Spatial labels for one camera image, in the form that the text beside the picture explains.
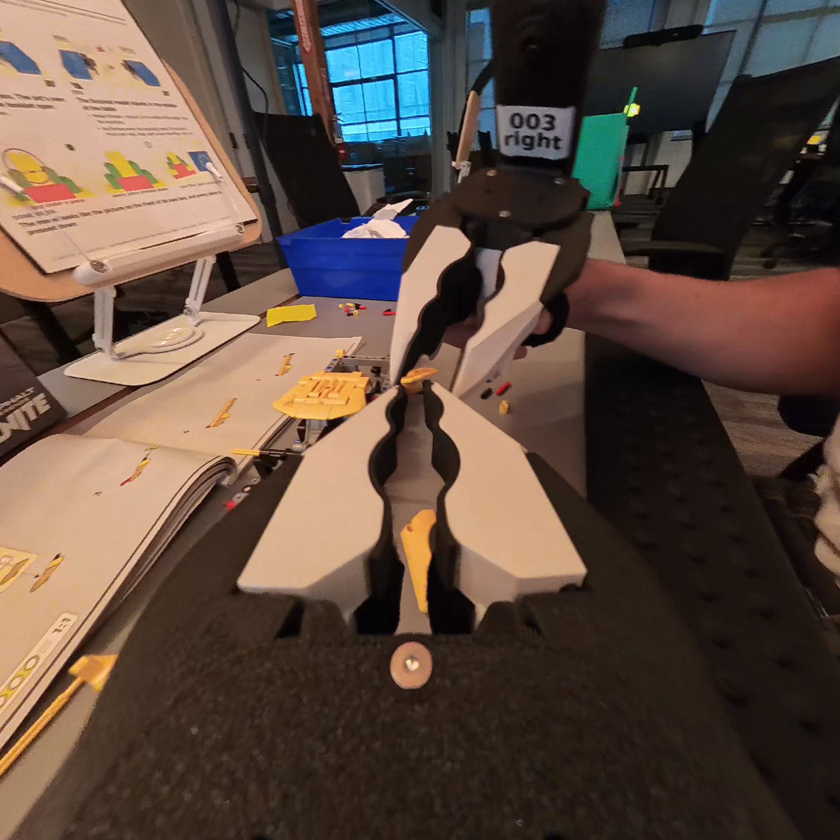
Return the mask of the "toy car set box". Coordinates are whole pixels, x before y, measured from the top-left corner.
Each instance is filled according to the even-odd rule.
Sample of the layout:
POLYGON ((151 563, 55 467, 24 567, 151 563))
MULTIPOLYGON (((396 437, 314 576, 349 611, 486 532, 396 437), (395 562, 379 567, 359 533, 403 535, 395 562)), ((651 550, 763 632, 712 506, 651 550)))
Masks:
POLYGON ((59 424, 67 411, 1 335, 1 459, 59 424))

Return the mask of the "grey desk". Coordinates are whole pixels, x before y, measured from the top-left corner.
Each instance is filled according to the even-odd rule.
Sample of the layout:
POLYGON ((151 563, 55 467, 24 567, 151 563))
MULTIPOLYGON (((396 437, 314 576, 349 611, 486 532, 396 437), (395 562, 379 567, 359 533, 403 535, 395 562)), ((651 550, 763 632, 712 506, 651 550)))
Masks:
MULTIPOLYGON (((597 259, 625 264, 625 257, 617 235, 613 217, 608 211, 595 212, 591 231, 590 256, 597 259)), ((373 309, 381 312, 387 301, 362 302, 369 306, 358 318, 345 318, 338 309, 338 299, 303 297, 296 298, 297 286, 290 269, 280 269, 261 277, 242 287, 240 290, 212 301, 208 308, 211 312, 259 314, 262 320, 255 328, 244 334, 280 335, 289 334, 309 338, 334 337, 347 332, 345 327, 350 320, 362 322, 360 327, 350 325, 349 334, 363 337, 360 345, 361 355, 385 356, 392 336, 393 317, 371 314, 373 309), (280 325, 277 329, 268 329, 264 324, 263 312, 275 305, 293 305, 302 302, 313 303, 317 317, 310 322, 280 325)), ((210 353, 207 357, 191 364, 182 371, 173 374, 164 381, 133 389, 129 387, 117 391, 116 385, 92 381, 71 380, 64 375, 64 367, 55 369, 39 377, 50 391, 59 398, 68 410, 70 419, 61 428, 63 434, 82 435, 95 426, 106 423, 114 413, 119 413, 125 406, 143 400, 147 394, 177 382, 183 375, 211 361, 219 352, 233 347, 235 342, 226 344, 222 349, 210 353)), ((439 363, 437 380, 446 384, 454 372, 457 353, 454 348, 444 346, 438 352, 439 363)), ((504 397, 509 400, 511 409, 508 415, 498 414, 497 405, 489 399, 481 401, 477 396, 467 402, 482 416, 498 425, 509 436, 516 439, 525 448, 541 455, 554 467, 572 487, 585 496, 585 338, 581 331, 564 330, 558 339, 536 349, 530 349, 524 360, 511 363, 509 379, 511 389, 504 397)), ((416 432, 406 432, 398 443, 399 464, 392 484, 397 490, 395 527, 401 528, 407 523, 410 513, 419 510, 423 502, 431 506, 433 481, 435 476, 425 476, 423 480, 409 479, 406 472, 412 458, 417 460, 420 454, 430 450, 431 437, 423 426, 416 432)), ((121 603, 103 619, 96 632, 89 636, 83 650, 84 654, 119 654, 126 644, 134 625, 146 610, 154 594, 173 570, 209 529, 224 520, 228 511, 224 503, 232 499, 248 480, 257 477, 250 467, 228 487, 217 486, 185 522, 181 530, 167 546, 160 558, 139 579, 121 603)), ((421 617, 416 604, 410 605, 414 598, 409 595, 411 585, 403 585, 402 613, 399 629, 428 630, 428 621, 421 617)), ((89 716, 97 703, 97 697, 89 695, 87 689, 79 689, 68 706, 59 713, 46 730, 38 737, 26 754, 16 762, 2 780, 2 800, 11 796, 13 805, 21 805, 24 811, 32 809, 27 802, 34 802, 54 780, 67 762, 73 749, 88 723, 89 716)))

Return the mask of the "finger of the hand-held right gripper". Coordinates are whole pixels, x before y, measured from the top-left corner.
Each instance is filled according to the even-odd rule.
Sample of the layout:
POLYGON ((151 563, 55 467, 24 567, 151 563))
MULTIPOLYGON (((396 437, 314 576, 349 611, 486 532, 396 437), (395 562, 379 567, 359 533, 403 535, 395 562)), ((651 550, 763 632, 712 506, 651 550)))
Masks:
POLYGON ((403 274, 390 350, 391 385, 423 357, 433 358, 447 329, 477 307, 483 278, 476 249, 457 227, 438 225, 403 274))
POLYGON ((465 344, 451 391, 471 397, 510 363, 530 335, 543 310, 541 295, 561 248, 532 241, 502 253, 499 290, 482 303, 477 330, 465 344))

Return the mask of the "black perforated foam pad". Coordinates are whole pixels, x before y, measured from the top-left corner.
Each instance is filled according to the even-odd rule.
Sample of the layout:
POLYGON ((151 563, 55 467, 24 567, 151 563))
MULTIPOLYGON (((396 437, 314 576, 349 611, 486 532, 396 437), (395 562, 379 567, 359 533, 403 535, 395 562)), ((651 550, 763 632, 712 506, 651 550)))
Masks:
POLYGON ((839 838, 838 590, 781 539, 705 386, 584 341, 586 493, 677 604, 801 838, 839 838))

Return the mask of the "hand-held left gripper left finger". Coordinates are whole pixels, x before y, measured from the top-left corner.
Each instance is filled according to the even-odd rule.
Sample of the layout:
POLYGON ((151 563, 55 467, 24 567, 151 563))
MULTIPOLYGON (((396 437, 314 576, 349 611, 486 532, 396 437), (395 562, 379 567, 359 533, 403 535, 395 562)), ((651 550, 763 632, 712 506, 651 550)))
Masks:
POLYGON ((394 634, 404 565, 385 483, 396 470, 404 388, 389 389, 300 458, 237 586, 336 605, 361 634, 394 634))

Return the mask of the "crumpled white paper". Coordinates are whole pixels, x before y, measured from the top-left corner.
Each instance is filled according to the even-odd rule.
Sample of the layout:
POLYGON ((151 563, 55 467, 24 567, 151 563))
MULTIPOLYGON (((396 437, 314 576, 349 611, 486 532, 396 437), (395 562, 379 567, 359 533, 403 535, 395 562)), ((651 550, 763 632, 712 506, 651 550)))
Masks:
POLYGON ((353 227, 342 235, 352 239, 407 238, 408 233, 395 221, 399 213, 410 207, 413 199, 407 198, 398 203, 388 203, 377 209, 370 219, 362 225, 353 227))

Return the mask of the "open instruction booklet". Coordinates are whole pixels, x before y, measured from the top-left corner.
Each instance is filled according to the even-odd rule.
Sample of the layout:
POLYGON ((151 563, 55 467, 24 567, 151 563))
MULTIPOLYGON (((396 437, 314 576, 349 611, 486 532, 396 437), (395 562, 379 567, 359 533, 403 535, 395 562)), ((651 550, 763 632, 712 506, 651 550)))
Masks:
POLYGON ((218 484, 285 420, 273 407, 361 337, 246 333, 84 434, 2 467, 1 743, 218 484))

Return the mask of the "printed instruction sheet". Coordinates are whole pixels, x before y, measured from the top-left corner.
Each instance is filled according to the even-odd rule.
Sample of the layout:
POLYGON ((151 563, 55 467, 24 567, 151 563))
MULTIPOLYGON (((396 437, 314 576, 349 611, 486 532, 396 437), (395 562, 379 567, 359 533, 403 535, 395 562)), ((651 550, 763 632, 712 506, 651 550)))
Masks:
POLYGON ((1 2, 2 229, 46 274, 258 218, 123 2, 1 2))

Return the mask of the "yellow wheel arch panel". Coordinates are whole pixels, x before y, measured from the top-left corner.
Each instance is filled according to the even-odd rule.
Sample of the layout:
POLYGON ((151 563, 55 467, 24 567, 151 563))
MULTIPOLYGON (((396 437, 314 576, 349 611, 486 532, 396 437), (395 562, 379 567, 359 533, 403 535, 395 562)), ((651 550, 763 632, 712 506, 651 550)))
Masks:
POLYGON ((419 612, 424 615, 428 612, 428 572, 433 556, 431 538, 436 520, 434 509, 423 509, 401 531, 402 547, 416 605, 419 612))

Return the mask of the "partly built yellow toy car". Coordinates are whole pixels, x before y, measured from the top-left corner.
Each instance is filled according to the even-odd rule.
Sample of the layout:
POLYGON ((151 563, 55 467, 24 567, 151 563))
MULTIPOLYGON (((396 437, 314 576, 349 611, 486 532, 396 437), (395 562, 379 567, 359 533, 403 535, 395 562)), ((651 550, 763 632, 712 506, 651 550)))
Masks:
POLYGON ((291 477, 304 455, 320 440, 375 401, 389 385, 387 358, 348 356, 337 353, 323 370, 306 374, 276 402, 297 431, 286 447, 263 444, 256 448, 232 448, 230 454, 250 460, 256 479, 220 504, 225 511, 236 509, 253 489, 276 472, 291 477))

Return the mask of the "wooden stick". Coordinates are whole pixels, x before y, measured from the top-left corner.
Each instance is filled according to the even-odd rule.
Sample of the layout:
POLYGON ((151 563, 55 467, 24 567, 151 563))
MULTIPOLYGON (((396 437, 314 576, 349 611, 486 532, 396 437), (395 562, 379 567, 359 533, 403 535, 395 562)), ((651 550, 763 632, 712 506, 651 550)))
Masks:
POLYGON ((470 89, 465 101, 464 115, 458 130, 456 150, 452 162, 456 170, 456 184, 461 183, 470 172, 469 155, 476 138, 478 120, 481 111, 481 93, 470 89))

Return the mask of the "yellow rod with connector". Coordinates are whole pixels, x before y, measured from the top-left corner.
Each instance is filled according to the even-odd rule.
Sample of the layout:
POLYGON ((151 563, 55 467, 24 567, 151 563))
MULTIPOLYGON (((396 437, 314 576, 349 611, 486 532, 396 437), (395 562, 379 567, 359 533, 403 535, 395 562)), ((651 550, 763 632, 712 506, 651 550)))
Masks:
POLYGON ((118 660, 116 654, 86 655, 70 667, 73 680, 70 685, 58 694, 49 706, 39 715, 35 722, 24 732, 10 750, 1 759, 1 777, 3 778, 16 762, 28 751, 32 744, 40 737, 52 721, 75 698, 77 693, 85 687, 94 692, 100 692, 106 685, 110 674, 118 660))

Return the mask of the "large black monitor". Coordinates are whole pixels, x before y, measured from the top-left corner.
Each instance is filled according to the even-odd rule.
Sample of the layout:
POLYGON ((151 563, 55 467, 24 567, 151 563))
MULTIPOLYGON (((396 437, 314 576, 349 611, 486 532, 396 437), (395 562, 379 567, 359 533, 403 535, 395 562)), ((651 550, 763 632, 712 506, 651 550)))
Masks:
POLYGON ((632 135, 705 125, 727 63, 733 30, 662 45, 600 50, 590 73, 585 117, 618 113, 636 88, 632 135))

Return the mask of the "blue storage bin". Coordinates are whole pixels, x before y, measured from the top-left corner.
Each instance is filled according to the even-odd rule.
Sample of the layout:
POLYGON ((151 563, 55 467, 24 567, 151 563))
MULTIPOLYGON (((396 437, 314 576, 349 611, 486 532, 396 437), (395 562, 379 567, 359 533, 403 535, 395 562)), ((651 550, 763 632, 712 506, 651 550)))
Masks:
POLYGON ((334 218, 278 237, 298 292, 346 301, 398 299, 403 260, 419 216, 397 217, 401 238, 346 238, 370 217, 334 218))

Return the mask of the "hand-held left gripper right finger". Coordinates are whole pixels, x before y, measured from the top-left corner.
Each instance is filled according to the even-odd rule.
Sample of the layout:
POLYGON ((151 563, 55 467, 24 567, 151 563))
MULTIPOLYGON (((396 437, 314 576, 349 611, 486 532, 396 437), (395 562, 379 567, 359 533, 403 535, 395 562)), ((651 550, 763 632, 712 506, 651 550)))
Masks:
POLYGON ((432 633, 470 634, 496 603, 582 588, 587 569, 539 458, 441 385, 423 385, 423 409, 443 481, 427 569, 432 633))

